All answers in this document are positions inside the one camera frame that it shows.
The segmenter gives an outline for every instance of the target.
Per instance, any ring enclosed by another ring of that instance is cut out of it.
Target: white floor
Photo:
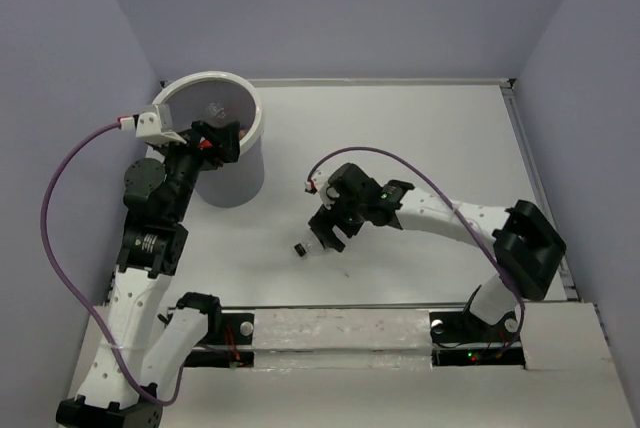
[[[305,194],[313,164],[349,145],[390,150],[432,177],[452,198],[481,205],[534,201],[497,86],[260,88],[266,115],[266,180],[244,206],[217,209],[197,195],[190,235],[165,298],[187,291],[226,306],[464,302],[493,268],[479,250],[435,235],[366,226],[344,253],[299,259],[293,252],[320,205]],[[384,183],[420,184],[396,162],[346,154]],[[548,299],[566,299],[556,278]]]
[[[601,375],[511,368],[421,371],[188,370],[161,428],[633,428]]]

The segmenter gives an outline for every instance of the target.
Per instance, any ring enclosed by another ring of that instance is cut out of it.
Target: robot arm
[[[353,163],[343,165],[330,176],[316,172],[306,188],[322,199],[323,204],[309,220],[309,226],[325,249],[343,251],[345,245],[334,230],[337,228],[351,238],[365,222],[435,233],[476,245],[453,210],[440,198],[403,181],[391,180],[381,186]],[[540,210],[526,201],[518,201],[508,209],[455,201],[453,204],[511,275],[522,297],[544,299],[566,245]],[[304,256],[302,245],[295,248]],[[464,324],[488,330],[504,322],[516,303],[514,294],[495,275],[474,292],[464,311],[467,318]]]
[[[165,331],[148,351],[159,304],[176,273],[188,232],[184,218],[198,175],[238,160],[239,124],[215,129],[195,122],[171,131],[165,107],[152,105],[120,120],[124,130],[160,151],[164,161],[143,158],[125,173],[128,208],[110,300],[108,328],[117,346],[102,338],[78,396],[60,403],[56,420],[66,427],[157,426],[164,400],[192,348],[221,324],[217,298],[189,293],[177,305]],[[141,396],[123,373],[117,349]]]

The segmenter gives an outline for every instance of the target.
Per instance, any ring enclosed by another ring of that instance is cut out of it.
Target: white connector
[[[334,188],[329,186],[329,176],[321,171],[316,171],[311,180],[305,182],[304,187],[308,193],[317,192],[327,209],[330,209],[336,198],[340,196]]]
[[[155,146],[171,142],[186,143],[184,138],[173,131],[173,121],[168,105],[145,107],[138,116],[136,138]]]
[[[518,300],[504,285],[499,275],[494,275],[480,287],[471,301],[469,311],[488,325],[497,324],[518,305]]]
[[[134,131],[136,129],[136,119],[134,116],[121,116],[118,118],[121,131]]]

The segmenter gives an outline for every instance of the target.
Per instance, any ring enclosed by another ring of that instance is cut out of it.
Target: white cylindrical container
[[[222,71],[195,73],[168,85],[153,103],[169,105],[175,131],[186,130],[198,120],[214,127],[239,121],[240,129],[246,132],[240,140],[240,159],[200,173],[196,192],[221,208],[242,205],[258,194],[264,182],[264,113],[251,83]]]

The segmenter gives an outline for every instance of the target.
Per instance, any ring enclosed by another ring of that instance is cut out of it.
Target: white platform
[[[344,253],[300,259],[292,247],[320,206],[303,191],[312,165],[349,145],[390,150],[452,198],[482,205],[534,201],[498,86],[259,88],[265,184],[248,204],[217,209],[195,195],[187,247],[167,304],[188,291],[223,306],[464,302],[493,268],[479,250],[424,233],[366,226]],[[379,182],[419,180],[396,162],[348,154]],[[558,277],[547,299],[566,299]]]
[[[313,311],[256,310],[256,368],[186,369],[160,428],[634,426],[591,305],[528,304],[526,370],[432,367],[428,331],[420,330],[425,311],[344,310],[328,321],[310,320]],[[338,336],[327,332],[332,326]],[[98,340],[91,322],[70,396],[91,369]],[[385,358],[367,346],[416,351]]]

